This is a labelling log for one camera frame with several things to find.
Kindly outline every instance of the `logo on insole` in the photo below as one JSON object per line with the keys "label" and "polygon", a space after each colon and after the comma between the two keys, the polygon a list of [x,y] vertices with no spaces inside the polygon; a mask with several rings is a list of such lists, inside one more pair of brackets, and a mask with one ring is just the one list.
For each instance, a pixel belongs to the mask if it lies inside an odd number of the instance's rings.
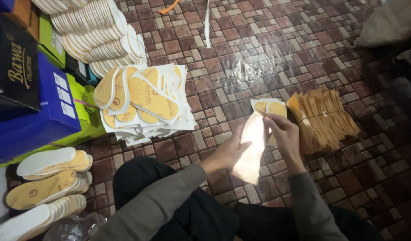
{"label": "logo on insole", "polygon": [[31,198],[35,197],[35,196],[37,195],[37,189],[31,190],[31,191],[28,193],[28,195],[29,195]]}
{"label": "logo on insole", "polygon": [[113,99],[113,104],[116,105],[116,106],[118,106],[120,102],[121,102],[121,101],[120,101],[119,98],[117,98],[117,97],[115,97],[115,98]]}

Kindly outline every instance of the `brick pattern floor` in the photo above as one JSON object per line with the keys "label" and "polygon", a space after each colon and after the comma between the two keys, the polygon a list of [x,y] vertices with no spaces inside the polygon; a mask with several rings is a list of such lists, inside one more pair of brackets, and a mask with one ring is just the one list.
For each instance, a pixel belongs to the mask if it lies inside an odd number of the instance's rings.
{"label": "brick pattern floor", "polygon": [[[198,126],[171,138],[127,147],[105,135],[79,149],[94,157],[88,212],[115,212],[112,177],[135,156],[152,156],[181,169],[209,156],[252,113],[250,99],[280,98],[318,87],[337,89],[363,141],[326,156],[306,156],[323,199],[356,211],[385,239],[411,239],[410,121],[392,98],[389,66],[352,48],[377,1],[210,1],[205,47],[205,0],[127,0],[118,5],[142,33],[150,65],[186,64],[187,100]],[[225,205],[245,202],[289,207],[287,170],[277,149],[262,156],[257,186],[219,171],[201,188]]]}

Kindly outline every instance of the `gray sleeve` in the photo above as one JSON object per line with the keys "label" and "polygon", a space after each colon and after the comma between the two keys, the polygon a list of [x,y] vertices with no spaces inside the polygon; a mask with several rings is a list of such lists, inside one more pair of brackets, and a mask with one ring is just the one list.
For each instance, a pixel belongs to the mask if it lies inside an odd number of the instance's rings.
{"label": "gray sleeve", "polygon": [[289,177],[296,227],[301,240],[347,240],[308,172]]}
{"label": "gray sleeve", "polygon": [[194,163],[152,183],[111,216],[91,240],[150,240],[205,180],[203,168]]}

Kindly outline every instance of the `plastic bag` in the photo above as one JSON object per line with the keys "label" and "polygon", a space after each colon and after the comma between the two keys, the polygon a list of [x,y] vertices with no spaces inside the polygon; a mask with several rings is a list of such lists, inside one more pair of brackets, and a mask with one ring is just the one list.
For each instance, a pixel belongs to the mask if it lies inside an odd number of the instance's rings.
{"label": "plastic bag", "polygon": [[43,241],[86,241],[107,221],[107,218],[88,214],[85,218],[70,216],[63,218],[50,228]]}

